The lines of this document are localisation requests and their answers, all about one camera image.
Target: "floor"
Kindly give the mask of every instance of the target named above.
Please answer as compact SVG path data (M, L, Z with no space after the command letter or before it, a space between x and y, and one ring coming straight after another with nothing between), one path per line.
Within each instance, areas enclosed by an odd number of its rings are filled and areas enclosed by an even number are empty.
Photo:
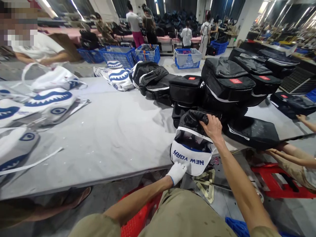
M231 50L227 49L221 56L228 57ZM164 65L170 73L187 75L195 74L199 75L204 65L204 60L201 61L200 68L178 70L174 64L172 57L161 57L160 65ZM83 77L91 76L92 68L94 65L87 63L74 64L76 72L80 73ZM0 64L1 77L5 75L11 75L12 80L18 80L22 73L24 65L20 62L5 62ZM310 136L308 138L290 141L295 146L305 150L310 154L315 152L316 137ZM249 175L253 175L248 163L246 162L241 152L234 154L235 158ZM270 162L275 162L271 157L262 157ZM211 163L215 168L215 183L228 185L225 179L221 160L213 158ZM155 172L153 177L158 180L161 175L164 175L161 171ZM143 176L136 176L129 179L119 180L107 184L99 184L93 187L90 196L74 210L65 211L52 218L35 223L22 223L13 228L0 231L1 237L11 236L24 236L24 237L66 237L71 231L72 227L84 216L92 213L102 213L108 209L111 205L118 202L119 199L136 188L140 182L150 183L150 179ZM189 175L185 175L183 178L182 188L195 188L194 182ZM35 197L34 200L40 204L46 204L51 196ZM232 193L223 189L215 188L214 201L211 204L212 208L222 217L231 217L237 220L242 220L243 217L240 213L236 200ZM273 222L282 231L294 234L296 236L315 236L316 233L316 200L313 199L271 199L265 197L264 206L271 216Z

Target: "red label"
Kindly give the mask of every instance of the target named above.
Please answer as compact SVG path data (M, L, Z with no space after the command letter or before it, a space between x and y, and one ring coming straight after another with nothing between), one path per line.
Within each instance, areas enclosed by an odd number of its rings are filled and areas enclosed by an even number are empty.
M270 80L270 78L266 77L266 76L259 76L261 77L263 80Z
M229 79L232 83L234 84L239 84L239 83L242 83L241 81L239 81L237 78L235 79Z

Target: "white glove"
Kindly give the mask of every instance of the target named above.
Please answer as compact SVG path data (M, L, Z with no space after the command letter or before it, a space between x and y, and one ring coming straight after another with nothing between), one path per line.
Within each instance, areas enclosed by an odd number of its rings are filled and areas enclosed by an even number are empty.
M179 181L183 178L187 168L179 162L175 162L171 167L170 171L166 174L169 175L173 181L173 186L177 185Z

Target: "white shirt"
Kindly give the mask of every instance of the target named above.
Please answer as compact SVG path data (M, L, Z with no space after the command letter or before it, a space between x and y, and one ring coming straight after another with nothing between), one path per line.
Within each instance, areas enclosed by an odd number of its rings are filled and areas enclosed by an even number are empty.
M37 61L54 57L64 50L57 42L43 33L37 32L37 34L31 35L31 39L31 43L21 42L18 40L18 36L8 35L8 41L10 41L14 52L25 54Z
M208 21L204 22L201 27L201 30L202 30L202 35L207 36L208 32L211 30L211 23L209 23Z
M135 13L133 13L133 12L127 13L126 20L128 23L131 24L132 32L140 32L141 31L141 29L139 28L138 16Z
M183 38L183 45L190 46L192 39L192 30L189 28L184 28L181 32L181 37Z

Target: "white strap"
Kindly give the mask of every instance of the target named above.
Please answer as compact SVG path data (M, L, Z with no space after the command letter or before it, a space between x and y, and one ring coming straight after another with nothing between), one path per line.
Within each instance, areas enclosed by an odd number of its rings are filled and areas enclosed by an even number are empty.
M47 157L39 160L38 162L35 162L31 165L28 165L28 166L23 166L23 167L19 167L19 168L15 168L15 169L10 169L10 170L6 170L6 171L0 171L0 176L1 175L5 175L5 174L10 174L10 173L15 173L15 172L18 172L18 171L22 171L22 170L27 170L29 168L32 168L34 167L35 165L38 165L39 163L47 160L48 158L52 157L53 155L57 154L58 152L60 152L63 148L60 147L58 148L55 152L53 152L52 154L48 155Z

